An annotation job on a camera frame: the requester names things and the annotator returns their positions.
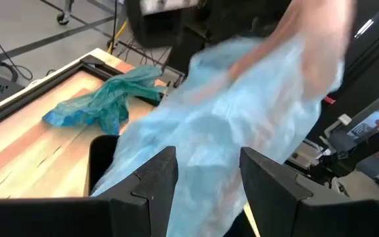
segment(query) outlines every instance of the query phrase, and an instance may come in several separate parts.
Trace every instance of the black frame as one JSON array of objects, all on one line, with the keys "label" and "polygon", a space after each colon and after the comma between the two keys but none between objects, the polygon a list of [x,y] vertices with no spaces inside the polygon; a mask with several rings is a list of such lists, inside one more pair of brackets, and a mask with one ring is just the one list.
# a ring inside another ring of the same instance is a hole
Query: black frame
[{"label": "black frame", "polygon": [[[112,76],[124,74],[116,68],[107,65],[105,62],[98,59],[97,57],[94,57],[93,55],[87,55],[80,59],[77,63],[70,65],[68,68],[52,76],[50,79],[38,84],[36,87],[29,90],[28,92],[23,93],[22,95],[19,95],[11,101],[1,105],[0,122],[5,118],[9,117],[11,114],[17,112],[27,104],[33,102],[37,97],[47,93],[49,90],[52,90],[55,86],[59,85],[60,83],[64,82],[72,75],[80,71],[89,73],[92,76],[95,76],[104,82],[106,82]],[[159,101],[155,101],[144,97],[138,98],[153,106],[159,105]]]}]

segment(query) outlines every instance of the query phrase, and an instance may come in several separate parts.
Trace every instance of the gray floor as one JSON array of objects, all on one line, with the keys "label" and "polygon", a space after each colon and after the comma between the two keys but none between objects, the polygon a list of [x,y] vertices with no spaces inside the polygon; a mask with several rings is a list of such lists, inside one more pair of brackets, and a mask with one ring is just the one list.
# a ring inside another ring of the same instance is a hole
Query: gray floor
[{"label": "gray floor", "polygon": [[[63,9],[64,0],[47,0],[59,9]],[[72,18],[66,26],[60,26],[55,20],[56,16],[60,13],[55,7],[40,0],[17,0],[6,1],[0,0],[0,43],[5,51],[10,51],[31,43],[51,38],[56,35],[69,33],[70,35],[62,39],[57,39],[54,42],[48,43],[42,47],[23,52],[19,55],[12,57],[16,65],[22,65],[29,68],[34,79],[44,77],[49,69],[57,69],[77,57],[99,47],[107,49],[107,41],[113,33],[113,20],[108,22],[100,22],[94,28],[88,28],[81,32],[74,32],[85,28],[88,24],[94,24],[97,21],[106,19],[113,16],[114,9],[113,0],[77,0],[73,4]],[[119,24],[122,24],[126,18],[124,9],[119,6]],[[120,40],[126,42],[132,37],[129,29],[120,36]],[[118,55],[123,46],[119,45],[114,51]],[[161,55],[167,49],[154,49],[146,51],[145,54],[153,57],[159,61]],[[164,62],[168,55],[168,51],[163,55],[160,62]],[[146,59],[141,60],[141,55],[133,51],[123,52],[119,56],[122,60],[138,66],[140,62],[146,63]],[[147,64],[153,64],[152,61],[147,59]],[[0,67],[0,76],[9,79],[11,74],[5,68]],[[175,80],[178,75],[166,70],[163,80]],[[19,84],[27,85],[29,81],[19,78]]]}]

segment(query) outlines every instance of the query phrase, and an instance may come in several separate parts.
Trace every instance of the teal plastic bag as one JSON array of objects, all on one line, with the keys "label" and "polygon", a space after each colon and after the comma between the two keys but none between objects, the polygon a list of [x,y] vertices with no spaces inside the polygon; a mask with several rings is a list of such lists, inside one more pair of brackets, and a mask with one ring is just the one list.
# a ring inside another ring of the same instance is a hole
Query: teal plastic bag
[{"label": "teal plastic bag", "polygon": [[[193,57],[184,84],[121,135],[114,161],[92,196],[172,145],[176,147],[179,176],[167,236],[223,236],[247,202],[239,169],[241,147],[252,147],[283,163],[313,127],[325,96],[324,92],[303,98],[305,40],[298,36],[256,63],[231,86],[201,103],[188,103],[211,82],[222,83],[229,67],[259,42],[231,40]],[[337,72],[327,75],[332,77],[331,89],[340,85],[342,62]]]},{"label": "teal plastic bag", "polygon": [[155,66],[140,66],[110,78],[96,92],[59,103],[42,119],[56,127],[97,121],[104,132],[118,135],[120,125],[128,120],[128,96],[160,101],[164,88],[155,86],[155,80],[161,74]]}]

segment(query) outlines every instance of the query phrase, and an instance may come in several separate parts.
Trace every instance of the yellow cable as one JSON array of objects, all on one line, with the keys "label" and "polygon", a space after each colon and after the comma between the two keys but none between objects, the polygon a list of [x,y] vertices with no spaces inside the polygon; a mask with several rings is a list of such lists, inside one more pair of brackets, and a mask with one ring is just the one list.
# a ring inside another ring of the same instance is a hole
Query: yellow cable
[{"label": "yellow cable", "polygon": [[[126,21],[122,24],[121,29],[119,29],[118,33],[116,33],[116,36],[114,39],[117,39],[121,35],[121,33],[125,29],[125,26],[126,26]],[[114,42],[111,42],[111,45],[108,48],[108,53],[112,53],[111,51],[113,50],[113,44],[114,44]]]}]

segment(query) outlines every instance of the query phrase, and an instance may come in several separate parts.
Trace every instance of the screen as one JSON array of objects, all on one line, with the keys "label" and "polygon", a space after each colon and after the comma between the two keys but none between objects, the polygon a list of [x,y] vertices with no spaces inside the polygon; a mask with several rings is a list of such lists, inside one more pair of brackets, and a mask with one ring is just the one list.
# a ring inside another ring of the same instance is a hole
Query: screen
[{"label": "screen", "polygon": [[365,120],[351,129],[347,135],[355,140],[367,139],[379,131],[379,110],[370,114]]}]

